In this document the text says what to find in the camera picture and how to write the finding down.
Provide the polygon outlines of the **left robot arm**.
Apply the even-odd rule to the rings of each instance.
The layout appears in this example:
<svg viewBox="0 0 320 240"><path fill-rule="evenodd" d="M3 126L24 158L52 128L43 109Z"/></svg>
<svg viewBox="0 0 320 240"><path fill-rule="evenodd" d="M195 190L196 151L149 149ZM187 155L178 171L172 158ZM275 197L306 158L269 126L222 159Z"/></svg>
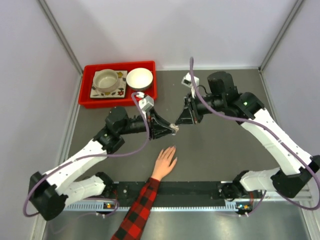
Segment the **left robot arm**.
<svg viewBox="0 0 320 240"><path fill-rule="evenodd" d="M79 152L45 173L35 172L29 180L27 201L46 221L53 220L69 205L93 196L109 198L114 191L111 179L103 172L77 181L106 158L124 157L117 151L125 143L123 135L146 133L146 140L174 135L179 128L158 115L153 106L139 107L130 118L122 106L109 111L105 126Z"/></svg>

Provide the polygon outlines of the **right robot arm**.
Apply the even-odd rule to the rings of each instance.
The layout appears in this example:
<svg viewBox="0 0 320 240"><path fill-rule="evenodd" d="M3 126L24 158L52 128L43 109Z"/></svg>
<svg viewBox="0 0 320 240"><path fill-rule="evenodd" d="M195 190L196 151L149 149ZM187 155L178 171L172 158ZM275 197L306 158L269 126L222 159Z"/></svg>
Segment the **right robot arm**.
<svg viewBox="0 0 320 240"><path fill-rule="evenodd" d="M199 78L187 73L181 83L191 89L184 97L184 108L176 125L199 124L211 110L236 121L251 133L277 161L270 170L244 170L222 188L228 199L245 198L253 191L278 192L293 199L320 169L320 157L301 149L273 120L264 104L251 92L239 93L232 75L218 71L207 77L210 93L198 97Z"/></svg>

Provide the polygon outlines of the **person's hand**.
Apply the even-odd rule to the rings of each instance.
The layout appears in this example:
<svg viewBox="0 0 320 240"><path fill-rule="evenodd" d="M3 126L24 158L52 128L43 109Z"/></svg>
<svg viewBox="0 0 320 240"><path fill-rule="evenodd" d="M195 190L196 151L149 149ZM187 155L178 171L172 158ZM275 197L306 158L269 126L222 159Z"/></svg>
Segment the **person's hand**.
<svg viewBox="0 0 320 240"><path fill-rule="evenodd" d="M155 161L154 169L151 175L152 179L161 181L173 170L178 160L177 157L174 158L175 153L175 146L170 146L167 149L161 150Z"/></svg>

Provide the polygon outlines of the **glitter nail polish bottle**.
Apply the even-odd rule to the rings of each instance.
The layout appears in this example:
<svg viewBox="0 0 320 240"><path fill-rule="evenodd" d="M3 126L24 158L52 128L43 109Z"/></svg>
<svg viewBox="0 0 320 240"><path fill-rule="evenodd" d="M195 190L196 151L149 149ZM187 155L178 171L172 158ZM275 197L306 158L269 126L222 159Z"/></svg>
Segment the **glitter nail polish bottle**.
<svg viewBox="0 0 320 240"><path fill-rule="evenodd" d="M175 136L177 134L177 132L179 131L179 127L177 125L175 125L174 123L171 123L169 125L169 127L171 128L172 130L172 135Z"/></svg>

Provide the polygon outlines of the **red plaid sleeve forearm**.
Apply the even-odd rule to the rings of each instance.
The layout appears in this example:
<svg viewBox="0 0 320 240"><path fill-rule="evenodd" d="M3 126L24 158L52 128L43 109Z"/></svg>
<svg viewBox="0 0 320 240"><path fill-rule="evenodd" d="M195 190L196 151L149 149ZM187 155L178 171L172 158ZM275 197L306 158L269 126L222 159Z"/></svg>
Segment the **red plaid sleeve forearm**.
<svg viewBox="0 0 320 240"><path fill-rule="evenodd" d="M149 178L111 240L140 240L155 202L160 181Z"/></svg>

